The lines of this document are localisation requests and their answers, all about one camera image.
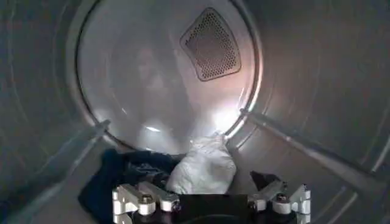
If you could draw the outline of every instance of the perforated vent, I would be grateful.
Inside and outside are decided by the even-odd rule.
[[[239,50],[232,31],[212,8],[203,11],[180,43],[193,61],[201,81],[233,74],[241,69]]]

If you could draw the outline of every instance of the white cloth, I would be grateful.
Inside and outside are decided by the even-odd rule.
[[[195,140],[186,157],[172,171],[167,190],[177,194],[224,194],[236,173],[225,136]]]

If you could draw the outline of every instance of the stainless steel drum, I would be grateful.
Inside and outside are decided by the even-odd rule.
[[[0,16],[0,223],[93,223],[77,194],[104,149],[184,154],[215,132],[230,193],[273,173],[310,187],[314,223],[386,222],[362,195],[389,181],[389,1],[9,0]]]

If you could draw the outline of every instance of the dark blue cloth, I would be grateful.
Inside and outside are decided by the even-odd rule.
[[[102,154],[102,166],[79,195],[79,202],[98,223],[113,223],[112,190],[120,184],[149,181],[164,189],[178,161],[168,155],[137,151],[119,154],[114,149]]]

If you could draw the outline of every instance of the navy towel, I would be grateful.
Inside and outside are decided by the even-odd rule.
[[[113,223],[112,190],[120,184],[149,181],[164,189],[178,161],[168,155],[137,151],[119,154],[114,149],[102,155],[102,166],[79,195],[79,202],[98,223]]]

